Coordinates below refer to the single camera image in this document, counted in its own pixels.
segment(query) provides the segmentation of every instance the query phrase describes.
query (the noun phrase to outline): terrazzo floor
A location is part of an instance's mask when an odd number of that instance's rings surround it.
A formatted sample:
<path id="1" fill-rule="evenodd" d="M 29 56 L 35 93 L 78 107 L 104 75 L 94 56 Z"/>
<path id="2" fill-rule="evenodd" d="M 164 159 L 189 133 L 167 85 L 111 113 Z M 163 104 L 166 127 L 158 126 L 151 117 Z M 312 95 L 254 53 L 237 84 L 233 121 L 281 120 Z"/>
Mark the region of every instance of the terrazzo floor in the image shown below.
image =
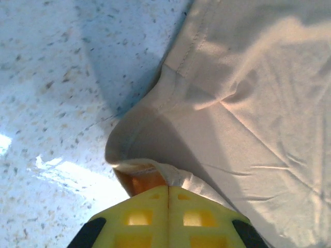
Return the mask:
<path id="1" fill-rule="evenodd" d="M 128 198 L 104 147 L 190 4 L 0 1 L 0 247 L 66 247 Z"/>

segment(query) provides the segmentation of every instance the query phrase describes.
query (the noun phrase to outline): stitching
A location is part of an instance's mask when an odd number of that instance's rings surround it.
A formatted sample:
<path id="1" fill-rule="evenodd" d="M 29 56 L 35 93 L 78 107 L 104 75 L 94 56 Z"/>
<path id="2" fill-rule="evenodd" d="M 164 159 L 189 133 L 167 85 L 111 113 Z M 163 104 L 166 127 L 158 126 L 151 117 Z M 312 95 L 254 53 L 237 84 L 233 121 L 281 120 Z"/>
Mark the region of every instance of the stitching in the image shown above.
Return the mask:
<path id="1" fill-rule="evenodd" d="M 204 16 L 203 16 L 203 18 L 202 18 L 202 20 L 201 20 L 200 25 L 199 25 L 198 31 L 197 31 L 196 35 L 194 36 L 194 38 L 193 38 L 193 40 L 192 40 L 192 43 L 191 43 L 191 45 L 190 45 L 188 51 L 186 52 L 186 54 L 185 54 L 185 56 L 184 56 L 184 58 L 183 58 L 183 61 L 182 61 L 181 64 L 179 65 L 178 69 L 176 70 L 175 80 L 177 79 L 177 74 L 179 74 L 179 71 L 180 71 L 180 69 L 181 69 L 181 66 L 182 66 L 182 65 L 184 64 L 184 62 L 186 61 L 187 56 L 188 56 L 188 54 L 189 54 L 191 48 L 193 47 L 193 44 L 195 43 L 195 41 L 196 41 L 197 38 L 198 38 L 198 34 L 199 34 L 200 31 L 201 31 L 200 29 L 201 29 L 201 27 L 202 27 L 202 24 L 203 24 L 203 22 L 204 22 L 205 16 L 207 15 L 207 12 L 208 12 L 208 10 L 209 10 L 211 4 L 212 4 L 212 1 L 209 2 L 208 6 L 207 6 L 207 8 L 206 8 L 206 10 L 205 10 L 205 14 L 204 14 Z M 165 106 L 165 105 L 170 101 L 171 97 L 173 96 L 173 94 L 174 94 L 174 92 L 175 92 L 175 89 L 176 89 L 176 86 L 174 86 L 173 91 L 172 91 L 172 93 L 169 95 L 168 99 L 167 99 L 163 104 L 161 104 L 159 107 L 156 108 L 157 111 L 158 111 L 160 108 L 162 108 L 163 106 Z M 140 126 L 141 123 L 142 123 L 143 121 L 148 121 L 148 122 L 150 122 L 151 119 L 146 120 L 145 118 L 143 118 L 142 120 L 140 120 L 140 121 L 137 123 L 137 126 Z M 129 149 L 130 149 L 130 147 L 131 147 L 131 145 L 132 145 L 132 142 L 130 142 L 130 140 L 132 140 L 131 138 L 133 138 L 133 140 L 134 140 L 134 136 L 137 135 L 137 133 L 138 133 L 139 131 L 140 131 L 140 129 L 138 129 L 138 128 L 134 128 L 134 129 L 132 130 L 132 132 L 130 133 L 130 135 L 127 136 L 128 138 L 125 139 L 125 142 L 124 142 L 123 148 L 121 149 L 121 153 L 120 153 L 120 157 L 121 157 L 121 159 L 126 159 L 126 158 L 127 158 L 127 153 L 128 153 L 128 151 L 129 151 Z"/>
<path id="2" fill-rule="evenodd" d="M 210 28 L 210 26 L 211 26 L 211 24 L 212 24 L 211 20 L 214 19 L 214 16 L 215 16 L 215 13 L 216 13 L 216 9 L 218 9 L 218 8 L 215 7 L 215 9 L 214 9 L 214 11 L 213 11 L 212 17 L 211 17 L 211 19 L 210 19 L 210 23 L 209 23 L 209 25 L 208 25 L 208 27 L 207 27 L 207 29 L 206 29 L 206 33 L 204 34 L 203 40 L 202 40 L 202 42 L 201 42 L 201 45 L 200 45 L 199 48 L 198 48 L 198 51 L 200 51 L 201 47 L 203 46 L 203 44 L 204 44 L 205 41 L 206 41 L 206 38 L 207 38 L 207 34 L 208 34 L 208 31 L 209 31 L 209 28 Z M 184 78 L 186 78 L 187 74 L 190 72 L 191 67 L 192 67 L 192 65 L 193 65 L 193 62 L 194 62 L 194 58 L 195 58 L 196 56 L 197 56 L 197 53 L 194 54 L 194 57 L 193 57 L 193 59 L 192 59 L 192 62 L 191 62 L 191 64 L 190 64 L 189 68 L 187 69 L 187 72 L 185 73 Z"/>

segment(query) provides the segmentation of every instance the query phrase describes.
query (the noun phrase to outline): beige pants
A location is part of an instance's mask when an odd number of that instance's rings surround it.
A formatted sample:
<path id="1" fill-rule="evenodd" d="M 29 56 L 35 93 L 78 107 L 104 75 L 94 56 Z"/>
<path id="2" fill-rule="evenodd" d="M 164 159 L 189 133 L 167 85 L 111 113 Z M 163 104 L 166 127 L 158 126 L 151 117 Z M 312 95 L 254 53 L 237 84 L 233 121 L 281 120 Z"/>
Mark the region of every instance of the beige pants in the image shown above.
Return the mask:
<path id="1" fill-rule="evenodd" d="M 180 185 L 270 246 L 331 247 L 330 41 L 330 0 L 196 0 L 107 161 L 131 195 Z"/>

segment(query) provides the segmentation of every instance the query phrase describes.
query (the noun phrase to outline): floor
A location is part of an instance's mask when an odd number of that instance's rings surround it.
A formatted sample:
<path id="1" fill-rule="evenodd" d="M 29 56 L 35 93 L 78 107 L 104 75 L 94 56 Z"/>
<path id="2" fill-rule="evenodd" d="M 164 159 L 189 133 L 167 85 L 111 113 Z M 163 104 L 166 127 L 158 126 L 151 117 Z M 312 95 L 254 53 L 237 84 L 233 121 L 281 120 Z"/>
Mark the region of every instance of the floor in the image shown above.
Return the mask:
<path id="1" fill-rule="evenodd" d="M 105 143 L 190 3 L 0 1 L 0 247 L 65 247 L 128 198 Z"/>

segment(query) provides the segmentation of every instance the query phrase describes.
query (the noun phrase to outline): seam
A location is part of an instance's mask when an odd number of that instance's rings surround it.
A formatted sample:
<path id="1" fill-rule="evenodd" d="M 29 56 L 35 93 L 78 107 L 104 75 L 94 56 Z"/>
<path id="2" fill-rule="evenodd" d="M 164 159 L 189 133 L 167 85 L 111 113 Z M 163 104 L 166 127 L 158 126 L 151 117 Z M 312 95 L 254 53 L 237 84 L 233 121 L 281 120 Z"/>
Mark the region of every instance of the seam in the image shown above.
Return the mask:
<path id="1" fill-rule="evenodd" d="M 179 66 L 178 69 L 176 70 L 175 80 L 177 79 L 177 76 L 178 76 L 178 74 L 179 74 L 179 71 L 180 71 L 182 65 L 184 64 L 184 62 L 186 61 L 187 56 L 188 56 L 190 50 L 192 49 L 193 44 L 196 42 L 196 40 L 197 40 L 197 38 L 198 38 L 198 34 L 200 33 L 200 31 L 201 31 L 200 29 L 202 28 L 202 24 L 203 24 L 203 22 L 204 22 L 204 18 L 205 18 L 205 16 L 207 15 L 207 12 L 208 12 L 208 10 L 209 10 L 211 4 L 212 4 L 212 1 L 209 2 L 208 7 L 205 9 L 205 14 L 204 14 L 204 16 L 203 16 L 203 18 L 202 18 L 202 20 L 201 20 L 201 22 L 200 22 L 200 25 L 199 25 L 198 31 L 197 31 L 196 35 L 194 36 L 193 41 L 192 41 L 192 43 L 191 43 L 191 45 L 190 45 L 188 51 L 186 52 L 186 54 L 185 54 L 185 56 L 184 56 L 184 58 L 183 58 L 183 60 L 182 60 L 182 62 L 181 62 L 181 64 L 180 64 L 180 66 Z M 161 104 L 160 106 L 158 106 L 158 107 L 156 108 L 157 111 L 158 111 L 159 109 L 161 109 L 162 107 L 164 107 L 166 104 L 169 103 L 170 99 L 171 99 L 172 96 L 174 95 L 175 89 L 176 89 L 176 85 L 174 85 L 173 91 L 172 91 L 171 94 L 169 95 L 168 99 L 167 99 L 163 104 Z M 152 118 L 152 119 L 149 118 L 148 120 L 146 120 L 146 119 L 142 119 L 142 120 L 140 120 L 140 121 L 137 123 L 137 126 L 140 126 L 141 123 L 143 122 L 143 120 L 145 120 L 146 122 L 151 122 L 151 120 L 153 120 L 153 119 L 154 119 L 154 118 Z M 121 149 L 121 153 L 120 153 L 120 157 L 121 157 L 121 159 L 126 159 L 126 158 L 127 158 L 127 153 L 128 153 L 128 151 L 129 151 L 129 149 L 130 149 L 130 147 L 131 147 L 131 145 L 132 145 L 132 143 L 133 143 L 133 141 L 134 141 L 134 139 L 135 139 L 134 137 L 139 133 L 140 130 L 141 130 L 140 128 L 139 128 L 139 129 L 138 129 L 138 128 L 135 128 L 135 129 L 133 129 L 133 131 L 131 132 L 131 134 L 128 135 L 128 138 L 127 138 L 127 139 L 125 140 L 125 142 L 124 142 L 123 149 Z"/>

